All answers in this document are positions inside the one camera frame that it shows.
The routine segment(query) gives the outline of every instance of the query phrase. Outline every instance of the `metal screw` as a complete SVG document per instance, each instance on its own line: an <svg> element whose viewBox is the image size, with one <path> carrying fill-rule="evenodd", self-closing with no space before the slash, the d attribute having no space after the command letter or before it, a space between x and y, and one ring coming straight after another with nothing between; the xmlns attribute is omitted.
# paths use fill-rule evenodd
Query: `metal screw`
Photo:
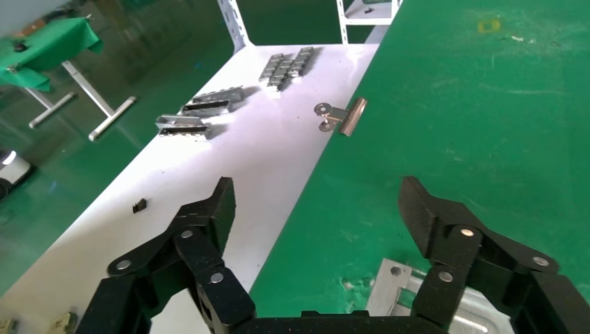
<svg viewBox="0 0 590 334"><path fill-rule="evenodd" d="M222 273L214 273L213 275L211 275L211 283L219 283L223 280L223 274Z"/></svg>
<svg viewBox="0 0 590 334"><path fill-rule="evenodd" d="M546 267L549 265L549 261L543 259L542 257L534 256L533 261L535 261L535 263L538 264L539 266Z"/></svg>
<svg viewBox="0 0 590 334"><path fill-rule="evenodd" d="M319 123L319 131L321 132L329 132L332 130L332 125L328 120L324 120L323 122Z"/></svg>
<svg viewBox="0 0 590 334"><path fill-rule="evenodd" d="M438 273L438 278L440 278L441 280L444 280L445 282L452 282L453 281L453 275L451 275L450 273L447 273L446 271L441 271L440 273Z"/></svg>
<svg viewBox="0 0 590 334"><path fill-rule="evenodd" d="M131 265L131 261L129 260L123 260L119 263L117 263L117 270L123 270L123 269L127 269L129 268L129 266Z"/></svg>
<svg viewBox="0 0 590 334"><path fill-rule="evenodd" d="M193 236L193 231L190 231L190 230L186 230L180 234L180 237L183 239L190 238L192 236Z"/></svg>
<svg viewBox="0 0 590 334"><path fill-rule="evenodd" d="M390 271L393 276L401 275L401 269L399 267L391 267Z"/></svg>
<svg viewBox="0 0 590 334"><path fill-rule="evenodd" d="M475 233L467 228L463 228L461 229L461 234L465 235L466 237L473 237Z"/></svg>

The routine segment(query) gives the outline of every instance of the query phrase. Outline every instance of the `green table cover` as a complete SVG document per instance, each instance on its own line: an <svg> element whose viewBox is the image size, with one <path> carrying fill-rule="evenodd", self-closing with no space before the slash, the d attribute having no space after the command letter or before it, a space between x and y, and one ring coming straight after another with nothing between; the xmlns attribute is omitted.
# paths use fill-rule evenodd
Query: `green table cover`
<svg viewBox="0 0 590 334"><path fill-rule="evenodd" d="M85 18L58 19L24 39L29 47L14 52L11 46L0 49L0 84L49 90L49 78L41 74L71 59L84 49L99 53L102 41ZM16 67L16 73L8 68Z"/></svg>
<svg viewBox="0 0 590 334"><path fill-rule="evenodd" d="M364 309L384 257L428 269L397 209L402 175L555 258L589 299L588 14L405 0L355 93L356 130L333 134L251 290L258 315Z"/></svg>

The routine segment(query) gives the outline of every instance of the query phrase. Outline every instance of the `white machine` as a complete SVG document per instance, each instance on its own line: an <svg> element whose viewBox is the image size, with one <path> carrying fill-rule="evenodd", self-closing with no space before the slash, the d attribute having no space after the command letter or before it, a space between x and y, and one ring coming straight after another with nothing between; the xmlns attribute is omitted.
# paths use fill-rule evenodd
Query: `white machine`
<svg viewBox="0 0 590 334"><path fill-rule="evenodd" d="M28 173L31 164L13 150L0 149L0 200Z"/></svg>

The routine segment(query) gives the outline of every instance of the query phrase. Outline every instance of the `white tabletop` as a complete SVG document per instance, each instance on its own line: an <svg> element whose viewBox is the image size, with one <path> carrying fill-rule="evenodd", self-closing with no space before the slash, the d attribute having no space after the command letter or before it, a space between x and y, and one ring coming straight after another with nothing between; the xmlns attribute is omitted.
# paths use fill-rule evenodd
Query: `white tabletop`
<svg viewBox="0 0 590 334"><path fill-rule="evenodd" d="M236 53L198 93L245 88L238 109L215 119L218 135L205 143L154 138L2 296L0 317L18 318L19 333L27 334L45 333L51 319L70 310L81 317L106 266L162 233L181 205L209 197L221 176L233 178L237 203L223 258L249 290L331 136L318 130L314 106L344 108L377 45L315 46L302 82L269 97L257 78L270 55L301 47ZM141 198L147 209L132 214ZM186 291L153 322L151 333L208 333Z"/></svg>

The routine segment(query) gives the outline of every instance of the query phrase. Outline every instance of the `green epoxy floor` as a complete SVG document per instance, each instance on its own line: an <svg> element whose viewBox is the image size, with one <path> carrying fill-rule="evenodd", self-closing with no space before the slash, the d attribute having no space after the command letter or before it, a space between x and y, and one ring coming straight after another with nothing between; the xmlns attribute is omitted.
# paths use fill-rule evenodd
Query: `green epoxy floor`
<svg viewBox="0 0 590 334"><path fill-rule="evenodd" d="M257 45L339 43L333 0L240 1L250 40ZM130 95L138 102L96 143L88 134L104 119L64 69L49 73L56 102L78 98L36 130L42 112L31 96L0 87L0 143L36 170L0 202L0 294L63 233L156 134L154 119L174 113L228 60L233 44L215 0L103 0L85 2L102 54L74 61L112 107ZM362 42L369 27L349 30Z"/></svg>

